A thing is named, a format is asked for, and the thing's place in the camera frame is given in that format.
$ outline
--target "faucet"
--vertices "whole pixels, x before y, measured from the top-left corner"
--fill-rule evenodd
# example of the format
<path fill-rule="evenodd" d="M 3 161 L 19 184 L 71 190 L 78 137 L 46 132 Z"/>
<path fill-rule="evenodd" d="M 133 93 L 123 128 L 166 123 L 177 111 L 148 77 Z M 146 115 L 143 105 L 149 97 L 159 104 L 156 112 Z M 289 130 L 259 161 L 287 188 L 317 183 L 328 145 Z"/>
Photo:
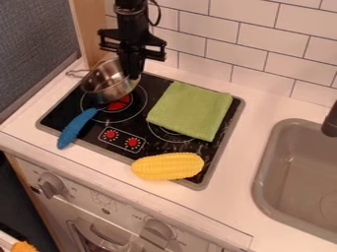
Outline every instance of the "faucet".
<path fill-rule="evenodd" d="M 321 131 L 328 137 L 337 138 L 337 100 L 331 107 L 329 114 L 325 117 Z"/>

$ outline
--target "toy stove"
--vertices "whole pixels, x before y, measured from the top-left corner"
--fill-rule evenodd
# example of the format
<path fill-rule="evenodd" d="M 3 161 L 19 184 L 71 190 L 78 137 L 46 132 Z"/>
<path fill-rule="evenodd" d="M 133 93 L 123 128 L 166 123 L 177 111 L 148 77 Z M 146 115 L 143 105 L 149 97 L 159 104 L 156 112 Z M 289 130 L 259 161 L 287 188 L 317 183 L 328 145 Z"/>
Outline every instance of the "toy stove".
<path fill-rule="evenodd" d="M 145 120 L 172 82 L 143 74 L 131 94 L 100 107 L 99 113 L 78 135 L 75 144 L 129 164 L 138 158 L 165 153 L 196 153 L 205 161 L 203 170 L 194 177 L 175 182 L 194 190 L 205 188 L 241 114 L 243 102 L 234 99 L 212 143 L 193 139 Z M 58 136 L 73 118 L 95 106 L 95 102 L 76 87 L 43 115 L 37 127 Z"/>

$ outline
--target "black stovetop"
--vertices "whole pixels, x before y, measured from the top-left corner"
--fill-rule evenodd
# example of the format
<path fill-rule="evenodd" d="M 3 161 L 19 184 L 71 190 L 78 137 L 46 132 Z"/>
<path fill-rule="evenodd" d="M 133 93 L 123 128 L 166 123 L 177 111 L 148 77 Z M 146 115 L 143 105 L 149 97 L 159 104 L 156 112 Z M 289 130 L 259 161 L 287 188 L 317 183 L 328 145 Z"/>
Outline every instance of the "black stovetop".
<path fill-rule="evenodd" d="M 188 181 L 200 184 L 212 165 L 219 146 L 227 134 L 229 125 L 240 106 L 240 99 L 234 101 L 224 118 L 220 129 L 212 143 L 192 139 L 172 132 L 165 128 L 146 122 L 146 116 L 156 104 L 172 80 L 143 74 L 137 88 L 123 99 L 113 102 L 109 106 L 100 107 L 101 111 L 83 128 L 78 136 L 77 144 L 83 145 L 97 152 L 108 150 L 117 154 L 113 156 L 135 160 L 142 157 L 164 153 L 196 153 L 205 161 L 203 170 Z M 51 128 L 61 132 L 65 126 L 84 109 L 95 106 L 80 87 L 77 87 L 61 100 L 41 120 L 43 129 Z"/>

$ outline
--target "silver pot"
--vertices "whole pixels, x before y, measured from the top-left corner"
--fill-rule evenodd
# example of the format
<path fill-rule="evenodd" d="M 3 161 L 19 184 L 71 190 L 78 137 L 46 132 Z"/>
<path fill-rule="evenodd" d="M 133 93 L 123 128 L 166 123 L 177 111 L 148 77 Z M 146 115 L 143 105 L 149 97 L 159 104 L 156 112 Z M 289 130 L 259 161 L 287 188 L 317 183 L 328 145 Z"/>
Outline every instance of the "silver pot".
<path fill-rule="evenodd" d="M 94 98 L 97 104 L 110 103 L 131 93 L 140 81 L 125 77 L 119 59 L 103 61 L 96 65 L 82 82 L 81 88 Z"/>

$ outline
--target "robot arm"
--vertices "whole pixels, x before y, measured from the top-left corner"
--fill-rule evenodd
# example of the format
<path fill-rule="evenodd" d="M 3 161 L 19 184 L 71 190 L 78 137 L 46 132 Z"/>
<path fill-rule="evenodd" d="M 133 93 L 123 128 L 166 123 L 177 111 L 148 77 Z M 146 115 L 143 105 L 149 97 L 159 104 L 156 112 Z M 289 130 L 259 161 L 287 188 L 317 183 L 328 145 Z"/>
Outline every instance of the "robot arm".
<path fill-rule="evenodd" d="M 150 0 L 159 8 L 159 16 L 153 24 L 149 19 L 148 0 L 115 0 L 117 30 L 99 30 L 101 49 L 117 52 L 125 76 L 137 80 L 144 70 L 145 59 L 165 61 L 167 43 L 149 32 L 149 25 L 156 26 L 161 19 L 156 0 Z M 108 41 L 114 39 L 119 43 Z"/>

